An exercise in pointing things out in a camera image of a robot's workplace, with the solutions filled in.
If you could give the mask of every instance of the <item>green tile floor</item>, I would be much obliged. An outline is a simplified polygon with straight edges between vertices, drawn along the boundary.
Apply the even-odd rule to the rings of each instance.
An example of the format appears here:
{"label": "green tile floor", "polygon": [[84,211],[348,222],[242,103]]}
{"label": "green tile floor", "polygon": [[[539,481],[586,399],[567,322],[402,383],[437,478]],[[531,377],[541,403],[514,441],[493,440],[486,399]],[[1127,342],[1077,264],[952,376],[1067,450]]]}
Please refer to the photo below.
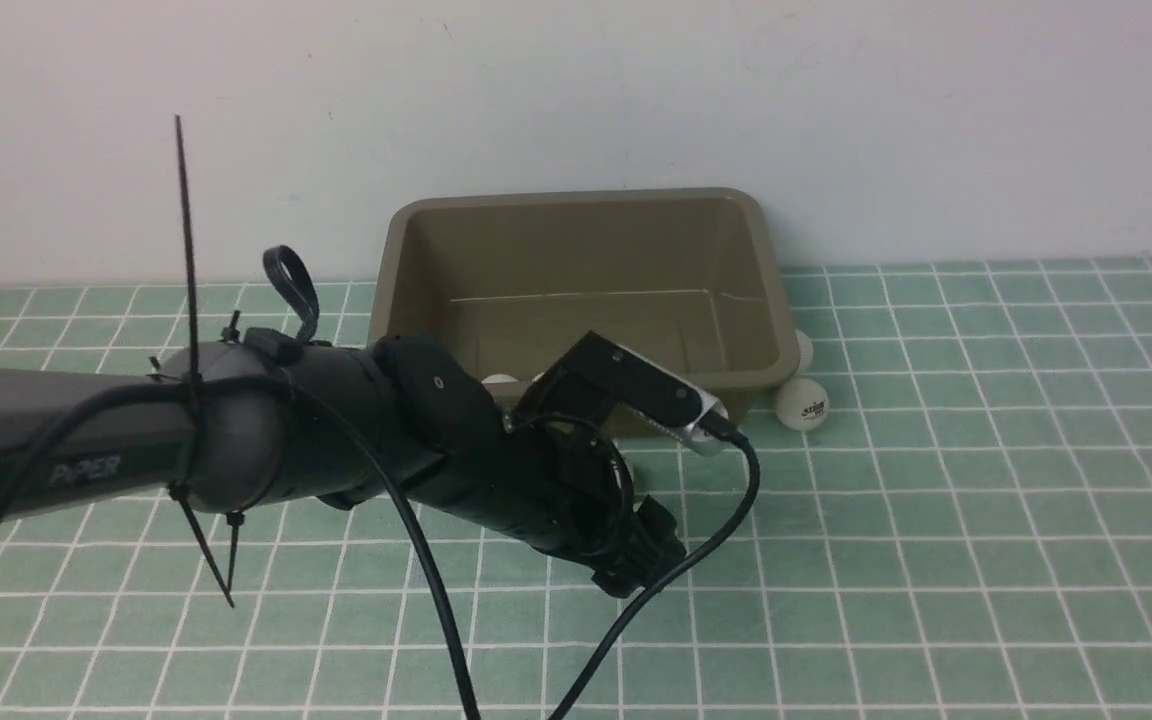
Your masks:
{"label": "green tile floor", "polygon": [[[1152,720],[1152,259],[791,270],[806,437],[764,404],[753,518],[631,626],[576,717]],[[371,283],[320,287],[365,341]],[[288,320],[270,288],[202,290]],[[179,287],[0,290],[0,366],[143,373],[184,340]],[[736,454],[626,444],[696,543]],[[0,717],[417,717],[456,692],[388,502],[257,511],[238,609],[164,497],[0,537]],[[617,604],[588,574],[423,511],[488,717],[539,717]],[[223,538],[223,523],[212,524]]]}

